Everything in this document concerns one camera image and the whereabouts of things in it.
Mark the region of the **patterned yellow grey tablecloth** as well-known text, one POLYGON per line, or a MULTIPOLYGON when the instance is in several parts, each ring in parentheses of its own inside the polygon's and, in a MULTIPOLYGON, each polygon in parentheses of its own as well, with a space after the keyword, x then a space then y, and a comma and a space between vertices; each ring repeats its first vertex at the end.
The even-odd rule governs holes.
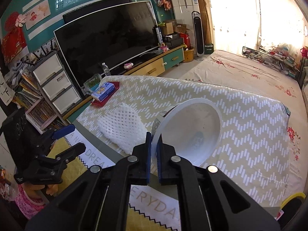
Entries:
POLYGON ((80 162, 69 167, 69 184, 92 165, 108 167, 131 150, 120 147, 115 132, 124 114, 134 113, 141 128, 127 134, 129 144, 162 139, 193 165, 217 166, 264 208, 277 209, 289 182, 287 126, 289 110, 279 101, 257 94, 200 82, 111 76, 119 89, 106 105, 90 105, 65 137, 69 146, 86 145, 80 162))

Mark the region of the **floral beige floor mattress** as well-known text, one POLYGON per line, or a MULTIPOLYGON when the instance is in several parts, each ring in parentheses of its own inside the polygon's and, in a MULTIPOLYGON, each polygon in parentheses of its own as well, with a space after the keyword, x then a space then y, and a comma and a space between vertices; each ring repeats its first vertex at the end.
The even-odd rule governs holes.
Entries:
POLYGON ((290 193, 307 193, 307 111, 298 83, 259 62, 216 50, 203 60, 181 63, 162 77, 194 80, 262 95, 282 102, 291 112, 290 193))

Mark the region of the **low rack of books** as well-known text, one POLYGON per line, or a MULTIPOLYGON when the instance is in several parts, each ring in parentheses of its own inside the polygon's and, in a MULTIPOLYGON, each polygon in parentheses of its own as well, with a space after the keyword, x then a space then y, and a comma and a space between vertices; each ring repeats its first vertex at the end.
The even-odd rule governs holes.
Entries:
POLYGON ((286 50, 277 51, 274 49, 267 51, 262 48, 255 50, 244 46, 242 47, 242 55, 258 61, 293 79, 296 79, 300 73, 299 69, 296 67, 297 63, 295 62, 295 58, 286 50))

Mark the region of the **blue tissue pack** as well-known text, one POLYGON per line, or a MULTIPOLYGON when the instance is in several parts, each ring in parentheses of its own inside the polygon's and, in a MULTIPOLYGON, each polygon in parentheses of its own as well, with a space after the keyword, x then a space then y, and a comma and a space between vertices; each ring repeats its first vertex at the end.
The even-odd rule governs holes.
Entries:
POLYGON ((104 84, 99 85, 99 87, 91 94, 91 96, 99 102, 102 102, 105 98, 107 98, 112 92, 115 91, 115 85, 106 82, 104 84))

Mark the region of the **white foam fruit net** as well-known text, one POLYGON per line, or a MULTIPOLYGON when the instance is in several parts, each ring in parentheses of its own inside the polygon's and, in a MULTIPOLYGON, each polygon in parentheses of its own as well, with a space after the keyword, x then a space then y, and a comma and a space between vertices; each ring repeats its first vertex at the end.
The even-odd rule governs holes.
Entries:
POLYGON ((97 119, 100 132, 126 154, 146 140, 147 129, 138 113, 125 103, 97 119))

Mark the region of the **white instant noodle bowl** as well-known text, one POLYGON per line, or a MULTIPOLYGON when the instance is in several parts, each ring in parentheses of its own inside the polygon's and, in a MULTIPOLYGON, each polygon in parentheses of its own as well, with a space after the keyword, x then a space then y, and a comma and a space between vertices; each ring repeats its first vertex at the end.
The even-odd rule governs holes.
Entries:
POLYGON ((151 159, 157 163, 157 145, 162 137, 178 156, 200 166, 214 152, 221 135, 222 115, 208 99, 194 98, 171 105, 153 122, 151 159))

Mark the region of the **white plastic drawer unit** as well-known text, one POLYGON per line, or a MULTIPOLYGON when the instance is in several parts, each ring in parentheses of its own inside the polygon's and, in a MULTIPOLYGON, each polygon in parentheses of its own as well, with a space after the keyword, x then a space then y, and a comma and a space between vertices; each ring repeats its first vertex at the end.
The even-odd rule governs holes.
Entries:
POLYGON ((61 115, 65 115, 81 101, 56 51, 49 53, 35 65, 33 75, 61 115))

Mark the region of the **black flat screen television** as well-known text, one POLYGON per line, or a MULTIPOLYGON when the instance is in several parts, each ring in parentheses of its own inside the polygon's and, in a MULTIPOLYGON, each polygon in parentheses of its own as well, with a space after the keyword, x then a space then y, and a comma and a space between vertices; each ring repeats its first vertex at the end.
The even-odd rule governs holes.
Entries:
POLYGON ((117 74, 129 60, 158 46, 151 1, 116 5, 79 17, 54 31, 67 67, 79 87, 103 64, 117 74))

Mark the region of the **white tall cabinet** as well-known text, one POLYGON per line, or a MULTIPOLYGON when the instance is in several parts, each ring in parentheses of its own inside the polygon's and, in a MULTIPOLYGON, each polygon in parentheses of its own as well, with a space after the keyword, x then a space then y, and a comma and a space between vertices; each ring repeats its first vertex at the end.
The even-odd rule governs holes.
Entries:
POLYGON ((198 0, 171 0, 175 19, 178 23, 193 26, 192 12, 199 12, 198 0))

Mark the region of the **yellow-rimmed black trash bin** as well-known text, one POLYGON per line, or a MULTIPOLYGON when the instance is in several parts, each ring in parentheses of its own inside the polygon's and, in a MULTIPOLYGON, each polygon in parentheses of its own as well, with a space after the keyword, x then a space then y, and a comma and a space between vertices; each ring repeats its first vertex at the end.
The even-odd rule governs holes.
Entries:
POLYGON ((300 199, 303 202, 305 198, 306 198, 306 195, 303 192, 294 193, 291 196, 284 199, 284 201, 282 201, 280 209, 282 209, 288 202, 290 202, 293 199, 300 199))

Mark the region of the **white tower fan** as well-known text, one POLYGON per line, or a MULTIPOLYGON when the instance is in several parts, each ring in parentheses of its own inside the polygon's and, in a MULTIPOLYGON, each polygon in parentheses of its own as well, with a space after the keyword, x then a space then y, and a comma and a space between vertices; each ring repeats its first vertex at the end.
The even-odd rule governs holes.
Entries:
POLYGON ((196 60, 204 59, 204 37, 203 37, 203 28, 202 20, 200 13, 197 11, 192 12, 192 21, 194 27, 194 38, 195 38, 195 49, 196 49, 196 60))

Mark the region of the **clear water bottle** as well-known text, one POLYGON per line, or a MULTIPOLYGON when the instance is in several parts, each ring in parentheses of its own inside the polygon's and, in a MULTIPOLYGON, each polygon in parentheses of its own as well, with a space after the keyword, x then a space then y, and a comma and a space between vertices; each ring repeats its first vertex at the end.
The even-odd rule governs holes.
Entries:
POLYGON ((102 63, 102 67, 103 67, 103 72, 105 74, 105 76, 110 76, 110 69, 108 68, 108 66, 105 63, 102 63))

